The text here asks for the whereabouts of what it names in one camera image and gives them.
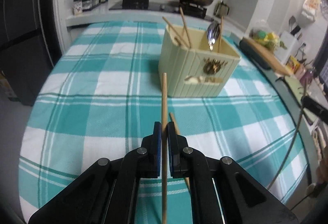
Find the person's right hand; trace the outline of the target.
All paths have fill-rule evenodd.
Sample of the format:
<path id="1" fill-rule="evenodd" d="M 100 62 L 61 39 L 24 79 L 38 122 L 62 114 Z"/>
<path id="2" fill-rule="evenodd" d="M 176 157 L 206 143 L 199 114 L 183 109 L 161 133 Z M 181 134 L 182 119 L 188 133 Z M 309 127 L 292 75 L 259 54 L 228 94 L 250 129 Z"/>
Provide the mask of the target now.
<path id="1" fill-rule="evenodd" d="M 310 198 L 316 198 L 327 187 L 327 155 L 319 162 L 316 170 L 318 181 L 311 183 L 306 189 L 306 195 Z"/>

